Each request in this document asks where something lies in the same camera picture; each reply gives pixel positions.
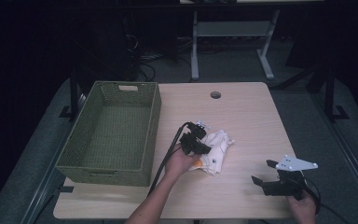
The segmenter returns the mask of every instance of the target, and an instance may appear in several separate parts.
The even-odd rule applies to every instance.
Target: forearm
[[[163,176],[153,192],[131,214],[126,223],[158,223],[168,196],[178,176]]]

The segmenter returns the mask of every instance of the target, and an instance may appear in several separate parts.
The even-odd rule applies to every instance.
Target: green basket
[[[74,182],[149,186],[161,98],[157,83],[94,83],[56,168]]]

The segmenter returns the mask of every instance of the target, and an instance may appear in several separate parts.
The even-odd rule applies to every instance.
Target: dark background
[[[54,93],[72,72],[83,91],[95,79],[133,80],[139,55],[127,52],[124,32],[173,59],[175,38],[191,34],[191,12],[180,12],[181,20],[171,12],[138,13],[135,23],[123,27],[125,15],[109,10],[63,9],[83,3],[0,1],[0,190]],[[243,16],[236,12],[228,15]],[[301,20],[293,20],[299,14]],[[308,68],[327,60],[358,103],[358,1],[284,8],[274,38],[288,36],[296,40],[289,65]]]

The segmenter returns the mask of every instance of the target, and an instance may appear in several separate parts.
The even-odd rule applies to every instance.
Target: wooden table
[[[294,151],[264,83],[159,84],[162,107],[152,177],[178,128],[203,120],[208,133],[225,130],[235,143],[228,148],[220,175],[191,171],[179,179],[162,218],[282,218],[290,217],[283,197],[265,196],[251,175],[277,180],[266,160],[279,161]],[[212,91],[221,93],[213,99]],[[60,194],[56,218],[127,218],[146,197],[148,188],[77,184]]]

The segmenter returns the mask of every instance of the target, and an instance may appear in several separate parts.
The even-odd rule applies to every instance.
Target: white fabric with orange print
[[[194,162],[191,170],[202,169],[209,175],[216,175],[222,172],[223,160],[226,156],[228,147],[235,141],[232,140],[225,131],[209,133],[202,138],[201,143],[211,147],[209,154],[203,154],[199,160]]]

